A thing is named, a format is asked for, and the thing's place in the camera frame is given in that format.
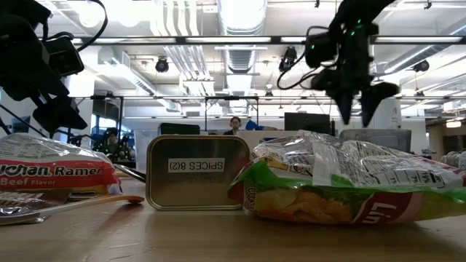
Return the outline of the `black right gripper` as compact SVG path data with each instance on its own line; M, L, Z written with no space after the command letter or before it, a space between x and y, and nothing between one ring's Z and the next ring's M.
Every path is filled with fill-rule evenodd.
M379 104L400 92L399 86L390 82L370 86L372 77L368 67L373 58L368 54L368 38L377 33L377 25L356 21L337 25L327 33L336 44L336 62L325 66L312 78L312 89L336 93L334 100L345 125L351 119L355 93L362 90L361 119L362 125L367 127Z

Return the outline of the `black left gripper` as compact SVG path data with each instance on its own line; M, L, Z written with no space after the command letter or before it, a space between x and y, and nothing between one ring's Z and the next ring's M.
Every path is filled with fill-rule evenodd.
M55 97L33 111L34 119L48 132L60 127L83 130L74 98L49 67L48 54L32 27L24 21L0 21L0 87L13 100L40 94Z

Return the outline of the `red ramen noodle packet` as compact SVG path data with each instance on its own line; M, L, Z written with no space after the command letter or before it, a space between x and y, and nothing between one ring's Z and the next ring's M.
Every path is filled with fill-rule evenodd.
M0 191L46 189L123 194L113 163L101 152L28 133L0 138Z

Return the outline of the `green chips bag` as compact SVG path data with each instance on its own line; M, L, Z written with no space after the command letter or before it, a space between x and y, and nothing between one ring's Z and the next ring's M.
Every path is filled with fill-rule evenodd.
M229 198L297 223L391 224L466 215L466 172L360 140L300 131L258 144Z

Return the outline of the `dark angled monitor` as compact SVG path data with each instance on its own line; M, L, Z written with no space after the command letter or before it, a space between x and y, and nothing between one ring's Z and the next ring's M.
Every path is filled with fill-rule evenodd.
M30 129L31 118L29 116L12 117L12 133L28 133Z

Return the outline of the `black monitor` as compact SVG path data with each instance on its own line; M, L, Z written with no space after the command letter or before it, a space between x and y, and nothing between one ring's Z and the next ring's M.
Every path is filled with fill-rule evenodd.
M332 133L330 116L327 114L289 113L284 115L285 130L307 130L330 135Z
M195 124L161 123L158 135L199 135L200 126Z

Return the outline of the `person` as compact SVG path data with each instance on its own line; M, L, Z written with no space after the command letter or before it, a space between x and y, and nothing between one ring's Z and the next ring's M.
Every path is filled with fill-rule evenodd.
M225 135L236 135L241 125L242 125L241 119L237 116L233 116L229 122L229 126L231 127L231 129L224 132L224 134Z
M92 147L93 151L103 153L113 162L123 160L125 158L125 151L120 146L117 135L117 128L108 127L103 134L103 139L94 143L94 146Z

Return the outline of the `brown foil packet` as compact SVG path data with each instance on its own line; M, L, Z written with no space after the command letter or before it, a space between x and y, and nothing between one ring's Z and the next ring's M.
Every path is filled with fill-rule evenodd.
M41 211L64 205L71 189L46 191L0 191L0 226L37 222Z

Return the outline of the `red-lidded spice tin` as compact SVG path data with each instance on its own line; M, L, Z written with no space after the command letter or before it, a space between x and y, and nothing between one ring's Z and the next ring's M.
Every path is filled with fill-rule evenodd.
M237 210L228 190L249 162L234 135L160 135L147 148L146 200L156 210Z

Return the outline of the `black background frame rig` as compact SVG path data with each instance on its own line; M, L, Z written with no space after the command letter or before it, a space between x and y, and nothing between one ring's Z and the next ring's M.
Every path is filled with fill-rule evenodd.
M171 103L175 103L176 101L188 101L190 103L199 103L205 105L205 114L203 116L205 122L208 119L220 119L220 116L208 116L208 103L209 100L212 100L213 103L217 103L220 100L224 101L237 101L237 100L245 100L249 102L253 100L255 105L256 111L256 121L259 122L259 106L267 101L278 100L278 105L284 105L284 100L290 100L292 104L298 104L298 102L306 101L306 102L313 102L317 106L322 106L324 102L328 102L329 104L336 105L336 102L329 97L326 96L319 96L319 95L309 95L309 96L234 96L234 95L227 95L227 96L115 96L115 95L92 95L89 97L75 97L77 100L77 104L81 103L83 100L122 100L125 102L126 100L154 100L157 101L159 104L164 106L168 111L178 111L175 106L172 106ZM450 101L450 100L466 100L466 95L444 95L444 96L404 96L404 95L396 95L394 97L389 97L392 100L408 100L413 101L413 104L409 104L408 107L419 106L421 104L428 104L433 103L435 101Z

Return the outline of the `silver ventilation duct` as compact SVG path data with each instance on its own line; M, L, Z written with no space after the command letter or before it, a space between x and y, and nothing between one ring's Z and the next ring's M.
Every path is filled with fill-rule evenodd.
M264 31L267 0L217 0L218 21L225 36L260 36ZM260 47L246 44L227 45L224 50L226 87L233 96L249 94L253 69Z

